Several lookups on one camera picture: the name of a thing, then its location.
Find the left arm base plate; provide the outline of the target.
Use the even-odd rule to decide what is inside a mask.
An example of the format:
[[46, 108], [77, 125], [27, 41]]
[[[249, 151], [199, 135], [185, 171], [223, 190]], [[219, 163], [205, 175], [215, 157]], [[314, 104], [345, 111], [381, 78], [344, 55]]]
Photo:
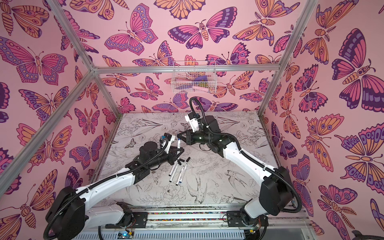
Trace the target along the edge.
[[107, 224], [106, 229], [144, 229], [148, 222], [148, 212], [133, 212], [125, 214], [117, 224]]

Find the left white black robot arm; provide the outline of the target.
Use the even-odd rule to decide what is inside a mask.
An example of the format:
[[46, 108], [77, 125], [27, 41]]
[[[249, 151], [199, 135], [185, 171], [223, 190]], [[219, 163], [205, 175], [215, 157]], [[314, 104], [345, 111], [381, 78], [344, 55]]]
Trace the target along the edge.
[[97, 210], [94, 206], [111, 194], [130, 187], [146, 178], [155, 167], [163, 163], [173, 165], [184, 148], [172, 146], [164, 139], [159, 148], [155, 142], [146, 142], [135, 158], [120, 171], [93, 184], [65, 187], [56, 197], [46, 215], [47, 226], [43, 233], [45, 240], [72, 240], [84, 229], [101, 226], [130, 228], [134, 225], [134, 214], [125, 202], [117, 207]]

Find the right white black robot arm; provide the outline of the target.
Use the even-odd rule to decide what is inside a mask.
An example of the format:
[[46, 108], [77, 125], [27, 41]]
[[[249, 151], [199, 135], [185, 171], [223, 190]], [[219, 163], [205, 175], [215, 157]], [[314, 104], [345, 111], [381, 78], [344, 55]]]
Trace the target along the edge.
[[179, 139], [189, 146], [207, 145], [212, 152], [235, 163], [260, 187], [258, 198], [248, 201], [240, 209], [246, 226], [254, 224], [261, 216], [277, 216], [281, 212], [295, 214], [302, 210], [303, 202], [285, 168], [275, 168], [247, 152], [235, 136], [220, 130], [213, 116], [190, 113], [185, 120], [190, 128], [178, 134]]

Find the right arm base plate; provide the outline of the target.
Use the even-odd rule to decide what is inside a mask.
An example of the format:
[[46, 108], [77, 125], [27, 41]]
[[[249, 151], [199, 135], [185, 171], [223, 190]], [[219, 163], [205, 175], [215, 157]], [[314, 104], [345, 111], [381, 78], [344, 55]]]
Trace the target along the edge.
[[241, 211], [227, 211], [226, 212], [227, 223], [229, 227], [253, 227], [260, 228], [268, 226], [268, 218], [265, 215], [261, 215], [252, 219], [245, 212]]

